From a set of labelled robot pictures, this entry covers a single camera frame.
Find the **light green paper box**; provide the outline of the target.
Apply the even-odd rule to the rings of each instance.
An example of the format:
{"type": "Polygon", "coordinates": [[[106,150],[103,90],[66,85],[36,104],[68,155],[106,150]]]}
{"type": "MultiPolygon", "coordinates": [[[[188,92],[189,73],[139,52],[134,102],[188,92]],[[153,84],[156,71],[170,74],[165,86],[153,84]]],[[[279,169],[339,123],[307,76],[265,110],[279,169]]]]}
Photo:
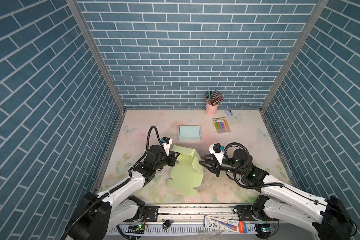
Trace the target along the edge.
{"type": "Polygon", "coordinates": [[[199,163],[200,155],[195,149],[174,146],[172,152],[179,153],[177,163],[172,167],[170,179],[167,181],[169,188],[182,193],[183,195],[194,197],[197,195],[198,188],[204,178],[203,166],[199,163]]]}

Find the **light blue paper box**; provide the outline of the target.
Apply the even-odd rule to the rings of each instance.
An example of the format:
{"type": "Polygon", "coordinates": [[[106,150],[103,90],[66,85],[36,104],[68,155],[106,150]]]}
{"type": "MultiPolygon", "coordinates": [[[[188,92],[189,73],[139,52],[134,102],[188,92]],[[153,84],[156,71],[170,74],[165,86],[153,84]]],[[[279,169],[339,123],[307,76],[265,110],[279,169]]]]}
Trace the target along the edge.
{"type": "Polygon", "coordinates": [[[178,139],[181,142],[194,142],[201,140],[201,127],[198,125],[180,125],[178,139]]]}

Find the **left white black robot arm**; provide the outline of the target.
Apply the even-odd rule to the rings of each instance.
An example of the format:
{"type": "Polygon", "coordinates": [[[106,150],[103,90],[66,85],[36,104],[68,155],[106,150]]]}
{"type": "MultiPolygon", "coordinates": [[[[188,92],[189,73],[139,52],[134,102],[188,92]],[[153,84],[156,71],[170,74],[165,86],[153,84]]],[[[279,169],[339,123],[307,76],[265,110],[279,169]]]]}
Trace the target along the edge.
{"type": "Polygon", "coordinates": [[[111,188],[87,193],[77,205],[61,236],[63,240],[102,240],[109,228],[125,220],[140,220],[145,203],[133,196],[165,166],[174,167],[180,153],[170,151],[169,144],[152,145],[128,170],[128,176],[111,188]]]}

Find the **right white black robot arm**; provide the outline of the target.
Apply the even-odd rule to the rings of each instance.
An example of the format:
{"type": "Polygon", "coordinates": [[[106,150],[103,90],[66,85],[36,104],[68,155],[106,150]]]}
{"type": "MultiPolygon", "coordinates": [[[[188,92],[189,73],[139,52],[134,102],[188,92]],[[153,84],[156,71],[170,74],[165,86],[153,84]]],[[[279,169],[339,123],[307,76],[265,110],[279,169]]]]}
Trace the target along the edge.
{"type": "Polygon", "coordinates": [[[349,240],[358,232],[343,202],[323,198],[297,189],[253,164],[245,148],[228,157],[223,148],[211,148],[200,165],[220,176],[224,172],[239,187],[259,192],[252,204],[257,221],[281,220],[313,233],[320,240],[349,240]]]}

